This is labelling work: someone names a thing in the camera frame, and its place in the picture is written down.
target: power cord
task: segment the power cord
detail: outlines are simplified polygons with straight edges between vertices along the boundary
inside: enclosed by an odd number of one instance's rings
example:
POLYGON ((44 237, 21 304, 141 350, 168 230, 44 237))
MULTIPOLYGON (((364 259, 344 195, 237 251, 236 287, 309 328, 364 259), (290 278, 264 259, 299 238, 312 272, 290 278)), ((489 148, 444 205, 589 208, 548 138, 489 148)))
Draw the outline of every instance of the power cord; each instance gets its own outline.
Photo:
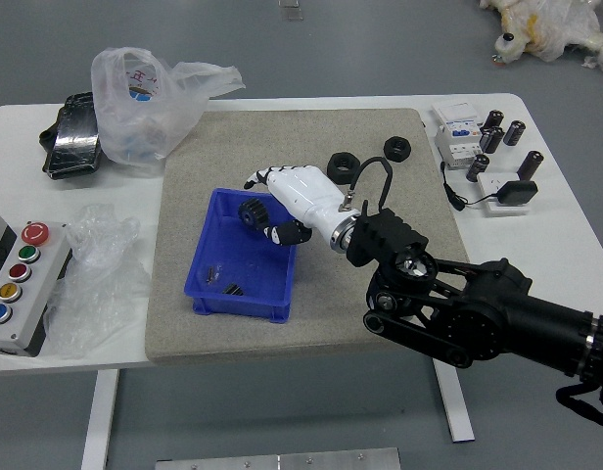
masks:
POLYGON ((358 178, 360 177, 362 170, 374 162, 380 162, 384 167, 384 171, 387 173, 387 177, 384 180, 384 186, 382 187, 382 194, 380 195, 380 200, 378 201, 378 211, 381 211, 382 206, 384 205, 384 202, 387 199, 387 196, 389 195, 389 190, 391 189, 391 181, 393 180, 393 168, 391 167, 389 161, 384 157, 372 157, 362 163, 358 171, 353 176, 353 179, 351 180, 348 194, 351 193, 353 195, 356 183, 358 182, 358 178))
POLYGON ((484 196, 483 198, 480 198, 478 201, 474 201, 473 203, 470 203, 467 200, 467 198, 456 194, 456 192, 453 189, 451 189, 451 186, 449 186, 449 184, 447 184, 447 178, 445 177, 445 162, 441 162, 441 174, 442 174, 442 187, 445 190, 447 199, 449 200, 449 203, 457 211, 462 211, 463 209, 465 209, 466 206, 473 206, 474 204, 481 203, 485 199, 497 197, 498 193, 492 193, 487 196, 484 196))

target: gray floor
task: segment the gray floor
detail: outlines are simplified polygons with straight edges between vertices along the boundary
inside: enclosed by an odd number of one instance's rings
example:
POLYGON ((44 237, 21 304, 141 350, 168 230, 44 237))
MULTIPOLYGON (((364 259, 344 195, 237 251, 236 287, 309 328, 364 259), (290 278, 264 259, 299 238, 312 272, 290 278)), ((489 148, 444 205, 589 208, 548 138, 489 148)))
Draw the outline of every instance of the gray floor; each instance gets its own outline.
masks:
MULTIPOLYGON (((0 106, 89 90, 95 55, 124 45, 236 66, 247 89, 226 98, 515 93, 603 246, 603 73, 580 66, 582 51, 496 68, 499 17, 476 0, 301 7, 286 23, 277 0, 0 0, 0 106)), ((562 374, 517 357, 461 372, 478 440, 458 446, 432 377, 408 351, 124 371, 109 468, 384 446, 404 469, 603 468, 603 430, 554 401, 562 374)), ((93 386, 93 373, 0 378, 0 469, 77 468, 93 386)))

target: white table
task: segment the white table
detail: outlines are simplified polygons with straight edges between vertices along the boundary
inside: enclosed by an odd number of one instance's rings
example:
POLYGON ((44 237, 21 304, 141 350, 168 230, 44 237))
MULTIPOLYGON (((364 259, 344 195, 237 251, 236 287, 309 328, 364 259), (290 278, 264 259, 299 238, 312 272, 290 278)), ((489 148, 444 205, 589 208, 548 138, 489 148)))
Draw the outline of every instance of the white table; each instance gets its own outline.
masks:
MULTIPOLYGON (((432 144, 438 124, 431 104, 458 97, 217 100, 209 103, 209 110, 414 108, 426 124, 432 144)), ((470 261, 509 258, 533 279, 533 296, 603 314, 603 250, 523 102, 508 94, 461 95, 460 98, 471 102, 483 116, 492 109, 499 109, 506 115, 504 125, 519 119, 527 126, 517 147, 500 145, 489 171, 515 171, 529 150, 539 150, 545 156, 534 176, 539 192, 530 202, 529 215, 490 218, 479 206, 454 213, 470 261)), ((162 176, 138 177, 116 164, 103 164, 93 175, 50 180, 40 170, 45 155, 38 144, 38 134, 55 120, 59 108, 60 105, 0 108, 0 214, 11 226, 20 227, 31 219, 69 219, 91 203, 114 204, 119 219, 134 216, 140 220, 141 237, 135 248, 151 272, 162 176)), ((441 157, 436 149, 434 153, 439 162, 441 157)), ((480 197, 476 185, 466 181, 463 171, 449 172, 447 179, 457 193, 469 200, 480 197)), ((400 216, 407 221, 407 214, 400 216)), ((143 301, 137 306, 135 321, 129 330, 85 357, 61 357, 49 349, 41 351, 36 358, 0 355, 0 374, 111 369, 98 376, 83 468, 101 468, 112 420, 115 369, 150 364, 144 353, 146 315, 147 302, 143 301)), ((449 374, 446 382, 441 380, 446 406, 456 410, 457 423, 465 424, 466 419, 468 425, 455 372, 441 363, 436 362, 435 366, 441 377, 449 374)))

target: black hex nut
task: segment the black hex nut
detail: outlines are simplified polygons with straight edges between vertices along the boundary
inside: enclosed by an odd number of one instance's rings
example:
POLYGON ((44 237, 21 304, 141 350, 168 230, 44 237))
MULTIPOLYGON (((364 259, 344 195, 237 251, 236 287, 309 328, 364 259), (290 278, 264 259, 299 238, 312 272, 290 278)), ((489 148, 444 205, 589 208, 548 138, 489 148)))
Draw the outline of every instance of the black hex nut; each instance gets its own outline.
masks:
POLYGON ((328 162, 328 178, 334 184, 351 184, 354 175, 360 168, 360 160, 350 152, 334 154, 328 162))
POLYGON ((410 157, 410 142, 403 137, 394 136, 384 143, 384 156, 391 162, 403 162, 410 157))

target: gray felt mat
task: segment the gray felt mat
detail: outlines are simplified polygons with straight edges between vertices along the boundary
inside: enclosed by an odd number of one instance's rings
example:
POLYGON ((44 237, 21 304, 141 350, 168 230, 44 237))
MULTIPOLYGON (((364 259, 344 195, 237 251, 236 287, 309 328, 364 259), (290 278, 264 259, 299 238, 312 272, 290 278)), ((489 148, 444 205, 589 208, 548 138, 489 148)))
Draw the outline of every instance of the gray felt mat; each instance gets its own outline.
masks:
MULTIPOLYGON (((291 313, 284 324, 224 313, 197 315, 183 294, 214 188, 242 189, 253 172, 271 165, 316 165, 325 171, 336 152, 352 152, 361 161, 381 156, 394 135, 410 141, 412 154, 393 163, 385 207, 430 239, 428 252, 434 257, 467 260, 416 111, 205 113, 166 162, 147 315, 148 359, 179 364, 398 348, 362 323, 375 262, 354 268, 318 233, 299 246, 291 313)), ((356 207, 363 199, 377 207, 384 176, 379 164, 362 173, 356 207)))

